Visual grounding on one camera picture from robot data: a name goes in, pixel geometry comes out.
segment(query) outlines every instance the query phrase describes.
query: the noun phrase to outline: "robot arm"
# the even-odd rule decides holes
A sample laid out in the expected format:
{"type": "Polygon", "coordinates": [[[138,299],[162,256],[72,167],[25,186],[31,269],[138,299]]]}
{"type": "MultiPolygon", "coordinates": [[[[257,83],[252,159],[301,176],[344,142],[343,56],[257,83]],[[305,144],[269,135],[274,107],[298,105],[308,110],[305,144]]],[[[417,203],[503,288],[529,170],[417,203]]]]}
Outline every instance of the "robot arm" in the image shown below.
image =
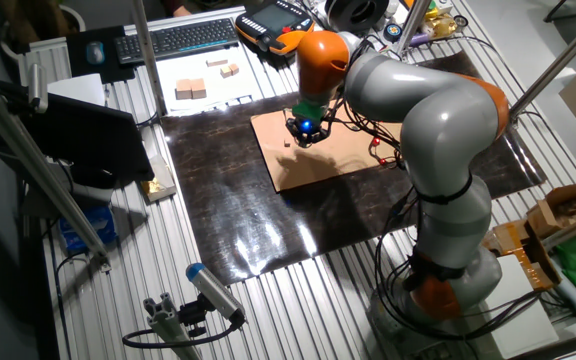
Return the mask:
{"type": "Polygon", "coordinates": [[[296,124],[287,126],[293,135],[304,130],[299,127],[304,119],[317,126],[344,80],[344,97],[354,111],[402,123],[401,153],[423,213],[413,274],[395,297],[419,322],[458,317],[485,299],[501,278],[495,257],[480,246],[490,225],[490,194],[468,166],[505,129],[508,102],[501,90],[481,80],[374,51],[351,63],[358,43],[347,33],[304,37],[297,49],[301,102],[293,109],[296,124]]]}

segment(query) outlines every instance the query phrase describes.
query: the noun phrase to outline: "monitor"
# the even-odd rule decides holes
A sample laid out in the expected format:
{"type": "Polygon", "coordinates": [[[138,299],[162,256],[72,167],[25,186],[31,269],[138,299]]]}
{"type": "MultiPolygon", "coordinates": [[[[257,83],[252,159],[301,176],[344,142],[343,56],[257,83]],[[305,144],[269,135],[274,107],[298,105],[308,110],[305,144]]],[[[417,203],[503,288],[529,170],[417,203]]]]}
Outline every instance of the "monitor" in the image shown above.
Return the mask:
{"type": "MultiPolygon", "coordinates": [[[[0,81],[0,89],[28,101],[26,87],[0,81]]],[[[80,172],[107,172],[123,184],[154,177],[132,114],[49,94],[45,113],[20,119],[42,153],[70,161],[80,172]]]]}

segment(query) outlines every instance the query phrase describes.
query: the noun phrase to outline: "black keyboard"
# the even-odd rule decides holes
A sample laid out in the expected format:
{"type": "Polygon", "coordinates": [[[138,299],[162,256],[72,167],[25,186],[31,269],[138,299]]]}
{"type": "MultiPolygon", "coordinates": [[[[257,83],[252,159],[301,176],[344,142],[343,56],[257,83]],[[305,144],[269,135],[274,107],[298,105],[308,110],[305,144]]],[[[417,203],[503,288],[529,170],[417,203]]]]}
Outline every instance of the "black keyboard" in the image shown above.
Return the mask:
{"type": "MultiPolygon", "coordinates": [[[[155,58],[173,58],[214,48],[235,45],[239,41],[230,19],[212,20],[150,32],[155,58]]],[[[120,64],[143,62],[137,35],[115,39],[120,64]]]]}

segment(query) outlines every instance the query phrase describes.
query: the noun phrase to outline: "small wooden cube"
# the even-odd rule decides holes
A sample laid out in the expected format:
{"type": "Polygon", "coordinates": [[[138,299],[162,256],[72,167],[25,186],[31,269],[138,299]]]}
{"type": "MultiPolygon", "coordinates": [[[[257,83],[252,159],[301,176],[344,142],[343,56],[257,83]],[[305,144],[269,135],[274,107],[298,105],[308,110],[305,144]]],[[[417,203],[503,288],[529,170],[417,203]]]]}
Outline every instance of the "small wooden cube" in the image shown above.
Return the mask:
{"type": "Polygon", "coordinates": [[[192,90],[190,88],[190,80],[181,79],[177,80],[177,88],[175,89],[177,100],[192,99],[192,90]]]}
{"type": "Polygon", "coordinates": [[[206,98],[206,84],[204,79],[193,79],[190,80],[190,88],[192,89],[193,99],[204,99],[206,98]]]}
{"type": "Polygon", "coordinates": [[[230,64],[230,72],[232,75],[239,74],[239,66],[237,66],[237,64],[230,64]]]}
{"type": "Polygon", "coordinates": [[[230,70],[230,66],[222,66],[220,71],[221,71],[221,76],[224,79],[232,76],[232,70],[230,70]]]}
{"type": "Polygon", "coordinates": [[[228,64],[228,59],[206,60],[206,66],[208,67],[226,65],[226,64],[228,64]]]}

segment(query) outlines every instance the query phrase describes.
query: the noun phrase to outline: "blue light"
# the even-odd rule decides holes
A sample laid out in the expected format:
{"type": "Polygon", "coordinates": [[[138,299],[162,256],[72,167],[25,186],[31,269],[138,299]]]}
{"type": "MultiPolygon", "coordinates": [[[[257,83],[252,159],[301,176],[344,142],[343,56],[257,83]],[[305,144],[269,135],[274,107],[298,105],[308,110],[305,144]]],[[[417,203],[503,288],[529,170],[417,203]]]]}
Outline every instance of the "blue light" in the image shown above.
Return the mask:
{"type": "Polygon", "coordinates": [[[310,123],[310,120],[306,120],[306,121],[301,123],[300,127],[301,127],[301,131],[308,132],[310,130],[310,128],[312,127],[312,124],[310,123]]]}

